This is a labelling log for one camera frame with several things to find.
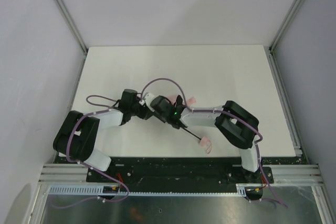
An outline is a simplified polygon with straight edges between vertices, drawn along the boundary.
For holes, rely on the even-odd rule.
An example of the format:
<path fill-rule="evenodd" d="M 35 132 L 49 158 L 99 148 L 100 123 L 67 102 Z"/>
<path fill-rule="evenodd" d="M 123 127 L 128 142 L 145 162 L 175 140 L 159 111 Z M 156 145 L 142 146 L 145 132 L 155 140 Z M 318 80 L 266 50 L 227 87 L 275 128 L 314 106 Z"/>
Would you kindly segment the pink folding umbrella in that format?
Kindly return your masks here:
<path fill-rule="evenodd" d="M 175 104 L 178 101 L 178 97 L 180 97 L 180 95 L 177 95 L 177 94 L 176 95 L 171 95 L 171 96 L 168 97 L 168 100 L 171 103 Z M 187 99 L 186 102 L 183 100 L 183 98 L 181 98 L 181 100 L 182 100 L 183 105 L 192 105 L 193 103 L 196 102 L 196 99 L 194 97 L 191 97 L 191 98 Z M 191 136 L 195 137 L 198 140 L 199 146 L 201 146 L 205 149 L 206 154 L 211 153 L 212 142 L 208 137 L 206 137 L 206 136 L 200 137 L 200 136 L 196 135 L 195 133 L 191 132 L 190 130 L 188 130 L 186 128 L 182 128 L 182 130 L 185 131 L 186 133 L 190 134 Z"/>

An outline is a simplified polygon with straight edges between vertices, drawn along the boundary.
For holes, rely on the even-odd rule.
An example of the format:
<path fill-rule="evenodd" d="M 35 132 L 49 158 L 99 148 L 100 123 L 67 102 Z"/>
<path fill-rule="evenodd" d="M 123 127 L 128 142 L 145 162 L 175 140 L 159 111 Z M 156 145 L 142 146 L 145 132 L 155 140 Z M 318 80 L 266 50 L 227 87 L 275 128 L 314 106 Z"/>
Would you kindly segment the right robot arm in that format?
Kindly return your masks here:
<path fill-rule="evenodd" d="M 259 170 L 255 136 L 258 135 L 259 120 L 234 101 L 214 108 L 187 107 L 179 95 L 175 103 L 161 95 L 147 93 L 144 102 L 159 120 L 175 129 L 192 126 L 217 128 L 224 137 L 239 149 L 241 166 L 255 173 Z"/>

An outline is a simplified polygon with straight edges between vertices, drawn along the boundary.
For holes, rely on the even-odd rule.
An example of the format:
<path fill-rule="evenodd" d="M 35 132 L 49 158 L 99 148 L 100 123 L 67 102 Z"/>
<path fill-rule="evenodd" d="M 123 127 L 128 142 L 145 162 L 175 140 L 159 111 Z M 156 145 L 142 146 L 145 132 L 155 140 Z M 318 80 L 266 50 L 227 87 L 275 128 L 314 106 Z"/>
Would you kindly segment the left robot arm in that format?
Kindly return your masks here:
<path fill-rule="evenodd" d="M 137 91 L 125 89 L 118 100 L 111 100 L 112 105 L 104 105 L 103 110 L 83 114 L 70 111 L 58 131 L 53 149 L 64 154 L 68 162 L 85 163 L 86 165 L 107 171 L 111 158 L 95 147 L 99 131 L 119 127 L 133 116 L 147 120 L 152 112 L 147 108 Z"/>

